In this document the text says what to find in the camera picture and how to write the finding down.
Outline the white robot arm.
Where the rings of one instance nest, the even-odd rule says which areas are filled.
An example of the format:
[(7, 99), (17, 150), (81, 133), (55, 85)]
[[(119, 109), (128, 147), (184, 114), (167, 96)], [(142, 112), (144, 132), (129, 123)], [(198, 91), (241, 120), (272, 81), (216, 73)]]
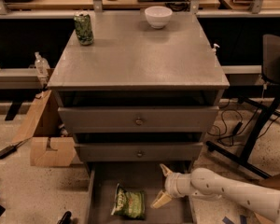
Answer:
[(165, 182), (164, 188), (151, 204), (154, 209), (166, 205), (173, 198), (189, 196), (216, 200), (224, 197), (266, 217), (274, 224), (280, 224), (280, 190), (229, 179), (206, 168), (181, 174), (173, 172), (162, 163), (160, 167)]

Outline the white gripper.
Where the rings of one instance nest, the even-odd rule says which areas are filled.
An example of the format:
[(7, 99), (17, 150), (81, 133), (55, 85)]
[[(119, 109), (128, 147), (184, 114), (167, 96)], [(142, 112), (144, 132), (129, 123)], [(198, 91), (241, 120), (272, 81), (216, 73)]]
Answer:
[(191, 185), (190, 174), (173, 173), (165, 164), (161, 163), (160, 168), (163, 175), (166, 177), (164, 188), (161, 190), (156, 199), (152, 202), (151, 208), (158, 209), (168, 204), (172, 198), (181, 198), (190, 196), (194, 192), (194, 187)]

